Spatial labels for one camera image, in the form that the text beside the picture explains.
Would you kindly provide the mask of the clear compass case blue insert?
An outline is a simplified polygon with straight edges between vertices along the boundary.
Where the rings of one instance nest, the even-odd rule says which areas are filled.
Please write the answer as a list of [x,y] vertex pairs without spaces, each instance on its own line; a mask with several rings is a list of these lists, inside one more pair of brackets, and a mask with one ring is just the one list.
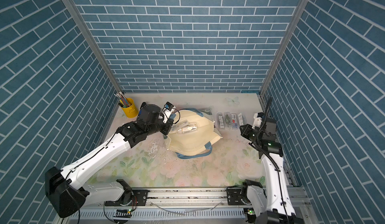
[[238,129],[237,115],[235,113],[231,113],[231,127],[232,129]]

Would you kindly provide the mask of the clear compass set case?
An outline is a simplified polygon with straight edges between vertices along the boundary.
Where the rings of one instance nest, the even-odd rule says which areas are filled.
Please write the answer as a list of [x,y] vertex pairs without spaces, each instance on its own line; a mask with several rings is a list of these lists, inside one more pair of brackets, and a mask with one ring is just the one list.
[[227,129],[231,129],[231,127],[232,127],[232,118],[231,118],[230,112],[225,112],[224,113],[224,123],[225,123],[225,127]]

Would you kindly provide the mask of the cream canvas tote bag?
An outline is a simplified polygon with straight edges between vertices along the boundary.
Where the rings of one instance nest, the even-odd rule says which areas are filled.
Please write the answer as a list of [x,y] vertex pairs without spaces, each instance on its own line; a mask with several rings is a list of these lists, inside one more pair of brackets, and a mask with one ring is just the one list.
[[177,134],[169,132],[164,137],[164,143],[167,150],[176,153],[180,159],[191,159],[204,157],[211,154],[213,145],[217,143],[222,136],[215,127],[215,121],[212,115],[194,108],[182,109],[170,116],[174,124],[187,120],[190,123],[196,123],[197,131]]

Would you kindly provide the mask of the clear compass case gold label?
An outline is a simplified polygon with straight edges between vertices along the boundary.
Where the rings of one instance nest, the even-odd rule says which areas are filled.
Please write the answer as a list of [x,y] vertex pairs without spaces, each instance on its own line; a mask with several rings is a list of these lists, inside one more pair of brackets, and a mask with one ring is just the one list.
[[224,129],[225,128],[225,123],[224,123],[224,116],[223,113],[218,113],[217,114],[217,119],[218,119],[218,128],[219,129]]

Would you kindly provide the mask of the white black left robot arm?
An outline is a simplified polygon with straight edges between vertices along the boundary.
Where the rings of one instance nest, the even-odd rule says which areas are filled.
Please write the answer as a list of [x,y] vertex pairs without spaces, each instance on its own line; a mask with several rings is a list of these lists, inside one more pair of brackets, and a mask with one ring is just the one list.
[[58,216],[67,218],[83,206],[104,202],[133,205],[132,188],[122,179],[94,187],[85,184],[111,160],[133,149],[149,135],[157,132],[168,135],[174,111],[170,102],[163,108],[143,103],[135,121],[118,127],[110,139],[93,151],[65,167],[49,169],[45,173],[45,195]]

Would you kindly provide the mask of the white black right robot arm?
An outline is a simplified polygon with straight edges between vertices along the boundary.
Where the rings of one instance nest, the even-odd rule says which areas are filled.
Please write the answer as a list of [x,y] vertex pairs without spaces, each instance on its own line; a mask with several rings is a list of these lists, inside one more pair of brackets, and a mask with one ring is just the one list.
[[280,143],[276,142],[276,121],[254,115],[252,125],[240,126],[241,136],[258,151],[265,172],[265,187],[246,180],[241,189],[246,201],[252,205],[247,218],[253,224],[303,224],[295,212],[289,197],[284,174],[284,155]]

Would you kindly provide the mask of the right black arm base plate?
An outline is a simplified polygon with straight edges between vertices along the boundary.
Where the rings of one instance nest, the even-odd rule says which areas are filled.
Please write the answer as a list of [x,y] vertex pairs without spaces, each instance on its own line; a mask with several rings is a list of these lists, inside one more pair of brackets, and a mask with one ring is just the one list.
[[[266,204],[267,197],[263,186],[255,185],[254,183],[252,183],[251,187],[256,188],[256,190],[258,191],[257,194],[261,198],[262,204]],[[252,204],[247,198],[246,194],[247,188],[249,188],[249,186],[230,186],[226,188],[227,204],[229,206],[251,206]]]

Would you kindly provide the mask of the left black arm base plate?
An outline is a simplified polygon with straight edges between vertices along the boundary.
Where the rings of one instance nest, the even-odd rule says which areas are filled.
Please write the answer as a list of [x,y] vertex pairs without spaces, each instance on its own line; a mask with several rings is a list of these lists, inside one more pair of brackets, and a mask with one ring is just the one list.
[[107,207],[138,207],[145,206],[148,190],[132,190],[131,192],[125,191],[117,201],[107,201],[105,206]]

